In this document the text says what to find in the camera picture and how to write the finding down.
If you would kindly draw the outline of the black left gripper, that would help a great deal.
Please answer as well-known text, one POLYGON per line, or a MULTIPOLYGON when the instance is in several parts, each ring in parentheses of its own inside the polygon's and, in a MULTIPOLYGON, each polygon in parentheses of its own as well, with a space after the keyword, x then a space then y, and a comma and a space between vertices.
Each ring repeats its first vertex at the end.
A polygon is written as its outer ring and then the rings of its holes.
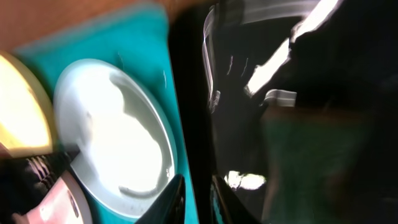
POLYGON ((71 146, 40 156, 2 155, 1 223, 15 223, 12 214, 37 206, 79 153, 77 146, 71 146))

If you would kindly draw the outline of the green scrubbing sponge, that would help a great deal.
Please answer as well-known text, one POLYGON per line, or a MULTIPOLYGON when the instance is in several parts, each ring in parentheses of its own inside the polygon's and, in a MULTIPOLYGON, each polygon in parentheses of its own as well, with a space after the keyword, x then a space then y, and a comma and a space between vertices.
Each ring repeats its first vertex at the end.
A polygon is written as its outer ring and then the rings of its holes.
POLYGON ((269 176, 267 223, 346 223, 346 176, 369 136, 363 116, 268 108, 261 118, 269 176))

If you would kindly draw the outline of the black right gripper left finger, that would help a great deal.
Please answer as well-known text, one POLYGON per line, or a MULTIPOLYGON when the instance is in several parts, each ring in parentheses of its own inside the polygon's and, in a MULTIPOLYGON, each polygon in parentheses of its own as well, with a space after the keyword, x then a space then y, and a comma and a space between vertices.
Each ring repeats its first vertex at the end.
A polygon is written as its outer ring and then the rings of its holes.
POLYGON ((184 224, 185 179, 177 174, 135 224, 184 224))

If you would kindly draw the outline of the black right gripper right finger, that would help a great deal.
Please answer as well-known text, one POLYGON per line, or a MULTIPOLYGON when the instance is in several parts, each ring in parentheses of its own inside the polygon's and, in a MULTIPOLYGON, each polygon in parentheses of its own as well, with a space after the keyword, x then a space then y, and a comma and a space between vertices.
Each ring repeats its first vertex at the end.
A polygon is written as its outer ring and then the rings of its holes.
POLYGON ((258 224, 232 189, 217 175, 213 175, 211 180, 210 204, 214 224, 258 224))

